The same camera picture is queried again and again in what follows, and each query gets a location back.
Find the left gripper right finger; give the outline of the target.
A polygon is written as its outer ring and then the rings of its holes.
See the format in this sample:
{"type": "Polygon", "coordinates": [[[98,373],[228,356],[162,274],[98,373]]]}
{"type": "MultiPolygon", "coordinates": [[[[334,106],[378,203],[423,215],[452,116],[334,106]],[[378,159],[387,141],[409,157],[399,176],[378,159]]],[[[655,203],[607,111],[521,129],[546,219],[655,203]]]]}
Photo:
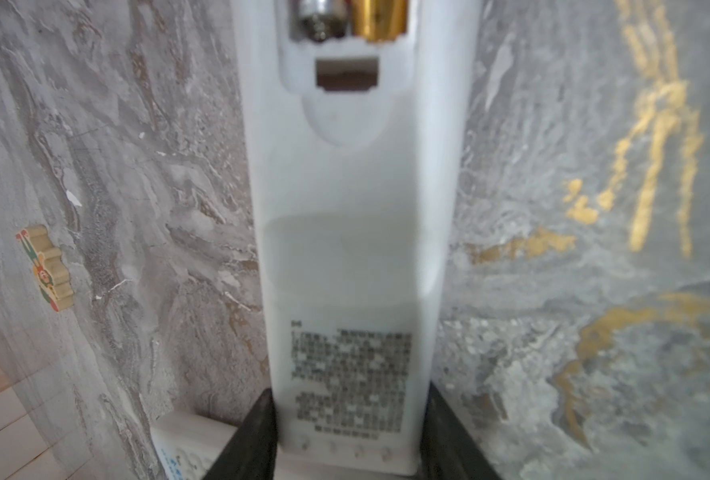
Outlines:
{"type": "Polygon", "coordinates": [[[430,480],[501,480],[433,383],[420,442],[420,472],[430,480]]]}

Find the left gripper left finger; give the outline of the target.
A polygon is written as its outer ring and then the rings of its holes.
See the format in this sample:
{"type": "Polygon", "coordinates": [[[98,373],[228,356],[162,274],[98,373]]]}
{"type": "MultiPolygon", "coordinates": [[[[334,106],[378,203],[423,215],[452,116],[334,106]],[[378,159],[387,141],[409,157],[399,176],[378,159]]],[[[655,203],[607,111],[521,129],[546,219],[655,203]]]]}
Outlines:
{"type": "Polygon", "coordinates": [[[272,390],[265,389],[235,434],[209,468],[204,480],[272,480],[278,447],[272,390]]]}

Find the white remote control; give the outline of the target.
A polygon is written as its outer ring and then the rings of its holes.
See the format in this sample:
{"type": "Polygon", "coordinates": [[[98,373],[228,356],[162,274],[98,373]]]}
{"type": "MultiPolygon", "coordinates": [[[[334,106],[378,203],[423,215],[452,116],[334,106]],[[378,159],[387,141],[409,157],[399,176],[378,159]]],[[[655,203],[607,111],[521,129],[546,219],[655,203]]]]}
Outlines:
{"type": "Polygon", "coordinates": [[[174,411],[151,425],[151,438],[170,480],[202,479],[237,431],[235,426],[174,411]]]}
{"type": "Polygon", "coordinates": [[[280,449],[414,475],[482,3],[412,1],[395,39],[316,43],[235,1],[280,449]]]}

